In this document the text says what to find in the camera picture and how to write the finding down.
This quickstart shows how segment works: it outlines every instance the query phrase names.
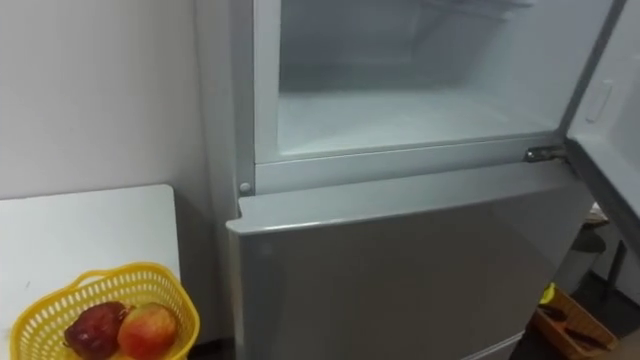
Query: refrigerator door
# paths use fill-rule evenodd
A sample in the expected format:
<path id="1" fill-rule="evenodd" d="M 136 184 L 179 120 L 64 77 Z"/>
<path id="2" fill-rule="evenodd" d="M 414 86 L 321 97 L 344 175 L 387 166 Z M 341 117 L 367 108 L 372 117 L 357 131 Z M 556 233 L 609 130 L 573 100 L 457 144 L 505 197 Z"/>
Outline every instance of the refrigerator door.
<path id="1" fill-rule="evenodd" d="M 627 1 L 571 122 L 566 148 L 640 254 L 640 1 Z"/>
<path id="2" fill-rule="evenodd" d="M 592 201 L 554 161 L 242 198 L 239 359 L 507 359 Z"/>

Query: yellow plastic basket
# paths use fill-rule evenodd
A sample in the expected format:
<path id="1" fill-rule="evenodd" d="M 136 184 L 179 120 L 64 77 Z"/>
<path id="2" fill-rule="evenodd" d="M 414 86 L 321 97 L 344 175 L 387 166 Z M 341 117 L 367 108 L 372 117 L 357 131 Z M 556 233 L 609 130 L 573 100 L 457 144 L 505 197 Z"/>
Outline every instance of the yellow plastic basket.
<path id="1" fill-rule="evenodd" d="M 88 271 L 31 305 L 11 330 L 11 360 L 78 359 L 63 345 L 64 330 L 83 310 L 113 300 L 127 306 L 157 302 L 173 310 L 179 320 L 178 337 L 166 359 L 187 358 L 200 331 L 200 318 L 191 299 L 166 267 L 133 263 Z M 127 359 L 120 354 L 113 358 Z"/>

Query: door hinge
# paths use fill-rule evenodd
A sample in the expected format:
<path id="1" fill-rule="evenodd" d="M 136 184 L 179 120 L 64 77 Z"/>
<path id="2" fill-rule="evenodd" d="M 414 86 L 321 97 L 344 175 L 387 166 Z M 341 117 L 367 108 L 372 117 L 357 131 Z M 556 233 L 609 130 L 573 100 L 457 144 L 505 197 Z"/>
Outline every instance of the door hinge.
<path id="1" fill-rule="evenodd" d="M 527 149 L 524 154 L 524 162 L 536 163 L 549 160 L 567 160 L 567 150 L 562 145 L 539 146 Z"/>

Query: apple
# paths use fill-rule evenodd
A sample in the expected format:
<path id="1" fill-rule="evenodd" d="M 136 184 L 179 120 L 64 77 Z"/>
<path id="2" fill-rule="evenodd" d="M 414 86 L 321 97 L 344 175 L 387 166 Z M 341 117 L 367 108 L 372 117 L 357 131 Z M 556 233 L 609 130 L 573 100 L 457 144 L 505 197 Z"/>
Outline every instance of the apple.
<path id="1" fill-rule="evenodd" d="M 118 331 L 126 314 L 117 301 L 94 305 L 64 331 L 64 345 L 83 360 L 108 359 L 118 350 Z"/>
<path id="2" fill-rule="evenodd" d="M 129 312 L 118 332 L 123 354 L 135 360 L 158 360 L 176 341 L 178 320 L 158 303 L 141 305 Z"/>

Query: white table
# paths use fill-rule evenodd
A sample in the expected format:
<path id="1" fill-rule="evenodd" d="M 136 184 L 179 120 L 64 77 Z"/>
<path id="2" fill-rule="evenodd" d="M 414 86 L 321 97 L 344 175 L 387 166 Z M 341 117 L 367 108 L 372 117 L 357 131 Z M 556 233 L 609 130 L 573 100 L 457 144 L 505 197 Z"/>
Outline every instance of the white table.
<path id="1" fill-rule="evenodd" d="M 0 359 L 27 306 L 87 270 L 135 261 L 180 275 L 167 185 L 0 201 Z"/>

